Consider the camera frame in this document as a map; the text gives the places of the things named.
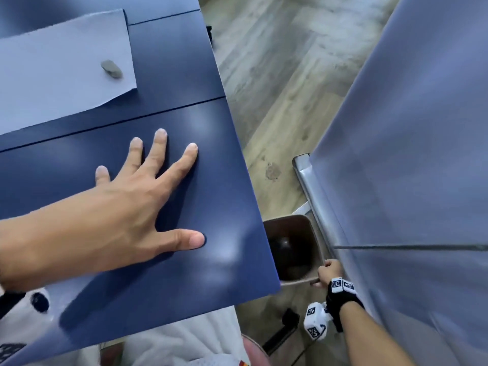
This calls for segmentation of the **person's left forearm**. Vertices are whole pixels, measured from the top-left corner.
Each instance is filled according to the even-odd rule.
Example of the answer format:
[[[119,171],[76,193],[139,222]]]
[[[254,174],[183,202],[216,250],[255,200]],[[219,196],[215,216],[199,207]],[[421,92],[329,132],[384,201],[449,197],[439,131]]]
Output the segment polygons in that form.
[[[0,221],[0,286],[28,292],[52,282],[45,232],[31,215]]]

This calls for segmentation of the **person's right forearm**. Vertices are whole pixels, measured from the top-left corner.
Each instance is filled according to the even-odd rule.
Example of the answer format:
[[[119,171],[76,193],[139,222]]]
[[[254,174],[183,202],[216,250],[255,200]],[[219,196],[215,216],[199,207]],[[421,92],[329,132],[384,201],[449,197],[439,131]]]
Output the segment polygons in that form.
[[[416,366],[412,358],[356,302],[340,309],[351,366]]]

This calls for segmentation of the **person's right hand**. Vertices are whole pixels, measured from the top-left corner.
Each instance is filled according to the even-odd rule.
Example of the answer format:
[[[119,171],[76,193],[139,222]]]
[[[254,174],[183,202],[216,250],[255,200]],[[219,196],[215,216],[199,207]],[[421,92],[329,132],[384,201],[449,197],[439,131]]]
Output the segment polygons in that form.
[[[318,278],[311,285],[316,287],[317,281]],[[320,288],[326,289],[326,305],[338,333],[344,332],[340,312],[345,304],[356,303],[365,312],[364,305],[357,296],[354,284],[343,277],[332,279],[328,287]]]

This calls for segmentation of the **person's left hand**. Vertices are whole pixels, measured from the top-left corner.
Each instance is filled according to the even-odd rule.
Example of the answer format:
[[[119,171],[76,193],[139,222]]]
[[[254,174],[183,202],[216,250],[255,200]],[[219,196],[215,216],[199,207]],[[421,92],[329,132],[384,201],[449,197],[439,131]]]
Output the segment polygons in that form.
[[[142,143],[133,139],[126,164],[106,186],[46,207],[52,281],[146,262],[156,252],[155,222],[171,194],[192,169],[198,146],[156,178],[142,172]]]

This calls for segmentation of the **large blue-grey fabric sheet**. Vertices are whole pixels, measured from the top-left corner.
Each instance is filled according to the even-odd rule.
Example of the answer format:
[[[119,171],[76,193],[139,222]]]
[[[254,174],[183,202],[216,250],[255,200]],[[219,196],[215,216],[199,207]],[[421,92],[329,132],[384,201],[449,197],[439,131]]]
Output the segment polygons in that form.
[[[488,366],[488,0],[400,0],[311,154],[364,305],[422,366]]]

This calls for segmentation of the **black chair base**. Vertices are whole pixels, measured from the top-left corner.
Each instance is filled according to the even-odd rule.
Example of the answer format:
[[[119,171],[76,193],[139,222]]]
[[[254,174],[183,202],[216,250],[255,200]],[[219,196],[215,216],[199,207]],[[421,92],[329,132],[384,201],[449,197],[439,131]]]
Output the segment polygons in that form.
[[[293,309],[287,308],[282,316],[282,328],[262,345],[267,356],[271,356],[298,329],[300,315]]]

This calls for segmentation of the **silver metal frame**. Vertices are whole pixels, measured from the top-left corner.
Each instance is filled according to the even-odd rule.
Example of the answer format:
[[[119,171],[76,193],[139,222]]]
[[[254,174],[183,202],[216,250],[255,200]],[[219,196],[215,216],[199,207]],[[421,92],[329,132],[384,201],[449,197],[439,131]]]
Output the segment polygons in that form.
[[[319,248],[324,258],[340,259],[338,246],[343,242],[344,233],[336,214],[323,191],[318,176],[315,174],[310,154],[305,153],[292,159],[292,166],[301,185],[307,202],[294,214],[311,213],[320,231]]]

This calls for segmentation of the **white marker cube wrist tracker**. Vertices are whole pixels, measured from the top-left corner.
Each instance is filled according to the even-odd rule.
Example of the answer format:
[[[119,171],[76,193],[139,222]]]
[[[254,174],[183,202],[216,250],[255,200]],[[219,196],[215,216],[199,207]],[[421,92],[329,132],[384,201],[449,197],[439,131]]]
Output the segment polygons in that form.
[[[303,326],[313,341],[321,341],[326,337],[329,323],[332,321],[326,302],[313,302],[308,305]]]

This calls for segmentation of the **white wrist device with black dot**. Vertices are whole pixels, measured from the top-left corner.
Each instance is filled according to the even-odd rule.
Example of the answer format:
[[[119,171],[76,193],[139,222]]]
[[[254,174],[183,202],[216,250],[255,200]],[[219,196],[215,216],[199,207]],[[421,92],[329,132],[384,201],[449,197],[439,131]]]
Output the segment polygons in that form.
[[[47,331],[53,320],[49,310],[45,289],[7,292],[0,288],[0,365]]]

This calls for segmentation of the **small blue-grey cloth piece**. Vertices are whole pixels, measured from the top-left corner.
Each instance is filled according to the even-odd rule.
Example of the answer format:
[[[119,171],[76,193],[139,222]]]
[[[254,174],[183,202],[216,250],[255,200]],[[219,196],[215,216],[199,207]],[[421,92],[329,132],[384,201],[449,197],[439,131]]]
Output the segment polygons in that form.
[[[108,59],[121,79],[100,66]],[[97,108],[136,88],[123,9],[0,38],[0,135]]]

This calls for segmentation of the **pink stool seat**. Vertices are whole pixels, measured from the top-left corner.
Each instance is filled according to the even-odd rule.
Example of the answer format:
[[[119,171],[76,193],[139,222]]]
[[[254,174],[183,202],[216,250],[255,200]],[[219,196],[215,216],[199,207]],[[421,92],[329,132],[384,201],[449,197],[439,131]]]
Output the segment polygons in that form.
[[[253,339],[245,334],[241,335],[249,362],[248,366],[272,366],[269,356]]]

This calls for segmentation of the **brown plastic waste bin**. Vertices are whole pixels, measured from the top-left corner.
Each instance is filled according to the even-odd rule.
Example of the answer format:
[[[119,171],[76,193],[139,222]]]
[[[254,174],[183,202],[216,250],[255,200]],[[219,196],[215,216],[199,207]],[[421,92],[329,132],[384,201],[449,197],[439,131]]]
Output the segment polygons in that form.
[[[311,220],[292,214],[264,221],[280,286],[312,283],[325,257]]]

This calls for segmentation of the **white shirt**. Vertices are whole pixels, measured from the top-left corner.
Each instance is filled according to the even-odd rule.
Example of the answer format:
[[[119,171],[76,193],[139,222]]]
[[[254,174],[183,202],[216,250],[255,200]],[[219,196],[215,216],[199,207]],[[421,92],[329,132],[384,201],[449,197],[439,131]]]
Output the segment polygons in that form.
[[[112,365],[251,366],[235,307],[230,306],[125,338]]]

